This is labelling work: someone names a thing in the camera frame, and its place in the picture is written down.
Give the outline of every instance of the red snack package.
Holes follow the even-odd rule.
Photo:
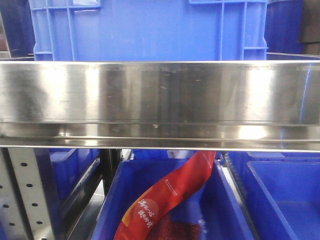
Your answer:
[[[163,216],[206,183],[215,155],[215,151],[198,151],[183,166],[146,190],[124,214],[114,240],[145,240]]]
[[[201,226],[171,221],[168,213],[151,229],[145,240],[198,240]]]

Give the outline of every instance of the blue plastic crate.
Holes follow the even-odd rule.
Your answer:
[[[261,240],[320,239],[320,163],[248,162],[246,204]]]
[[[50,159],[59,198],[66,199],[79,180],[78,149],[50,152]]]
[[[265,40],[268,52],[301,54],[299,43],[303,0],[269,0],[266,12]]]
[[[259,151],[230,151],[228,156],[236,173],[246,185],[245,172],[250,161],[271,162],[320,162],[320,153],[314,152],[259,152]]]
[[[167,149],[133,149],[133,158],[142,160],[152,159],[189,159],[196,150],[167,150]]]
[[[4,232],[3,227],[2,227],[2,225],[1,225],[1,222],[0,222],[0,239],[1,239],[1,240],[7,240],[7,237],[6,237],[6,234],[5,234],[5,232]]]
[[[264,60],[267,0],[29,0],[36,60]]]
[[[78,149],[78,175],[79,178],[85,173],[88,167],[94,162],[99,154],[98,149]]]
[[[92,240],[112,240],[128,207],[145,190],[185,162],[186,159],[134,159],[121,162]],[[200,240],[253,240],[218,161],[206,185],[170,213],[174,221],[200,224]]]

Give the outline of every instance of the red plastic bag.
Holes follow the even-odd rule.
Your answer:
[[[124,214],[114,240],[145,240],[163,216],[202,188],[211,176],[215,155],[215,151],[198,151],[146,190]]]

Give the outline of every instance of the blue storage bin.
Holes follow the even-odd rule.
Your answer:
[[[245,172],[250,161],[271,162],[320,162],[320,153],[315,152],[254,152],[254,151],[230,151],[228,156],[232,165],[246,185]]]
[[[92,154],[92,158],[96,159],[100,154],[100,150],[99,149],[91,149],[91,154]]]
[[[7,240],[7,237],[6,237],[6,234],[5,234],[5,232],[4,232],[3,227],[2,227],[2,225],[1,225],[1,222],[0,222],[0,239],[1,239],[1,240]]]
[[[36,60],[264,60],[267,0],[29,0]]]
[[[303,0],[269,0],[265,23],[268,52],[301,54],[298,42]]]
[[[320,163],[252,161],[246,177],[261,240],[320,239]]]
[[[85,173],[88,167],[94,162],[99,154],[98,149],[79,148],[78,150],[78,175],[79,178]]]
[[[167,149],[133,149],[133,158],[140,160],[152,159],[189,159],[196,150],[167,150]]]
[[[59,198],[64,200],[79,180],[78,149],[50,152]]]
[[[50,153],[55,153],[55,152],[69,152],[71,151],[72,148],[49,148]]]
[[[92,240],[112,240],[129,206],[145,190],[185,162],[186,159],[134,159],[121,162]],[[170,213],[174,221],[200,224],[200,240],[253,240],[218,161],[205,186]]]

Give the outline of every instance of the metal rack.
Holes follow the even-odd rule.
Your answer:
[[[100,179],[108,191],[119,160],[108,149],[320,151],[319,79],[312,59],[0,62],[0,216],[9,239],[70,236],[75,206],[88,203],[80,193],[88,186],[91,196]],[[105,149],[62,204],[50,147]]]

